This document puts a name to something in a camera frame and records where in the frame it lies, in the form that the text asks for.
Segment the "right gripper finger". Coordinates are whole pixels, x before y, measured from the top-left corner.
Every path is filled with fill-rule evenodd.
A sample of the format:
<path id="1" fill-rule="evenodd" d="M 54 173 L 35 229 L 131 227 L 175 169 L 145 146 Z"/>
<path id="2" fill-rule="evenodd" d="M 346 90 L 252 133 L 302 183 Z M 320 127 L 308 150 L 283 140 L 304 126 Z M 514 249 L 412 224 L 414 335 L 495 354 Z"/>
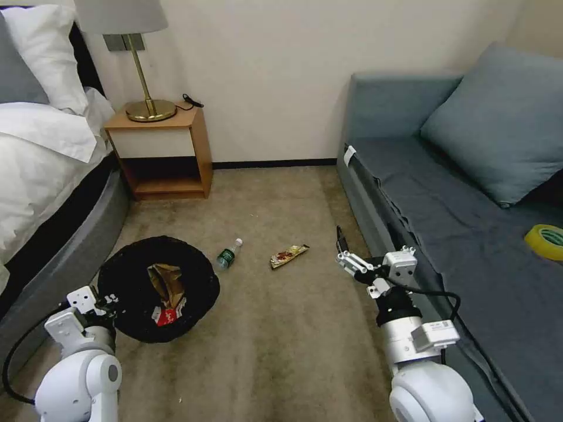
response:
<path id="1" fill-rule="evenodd" d="M 391 289 L 391 285 L 387 280 L 374 280 L 371 285 L 367 287 L 368 295 L 377 300 L 382 295 L 385 295 Z"/>
<path id="2" fill-rule="evenodd" d="M 347 240 L 339 225 L 336 226 L 336 262 L 348 274 L 356 275 L 357 272 L 366 274 L 368 271 L 374 270 L 374 266 L 362 259 L 360 256 L 349 251 Z"/>

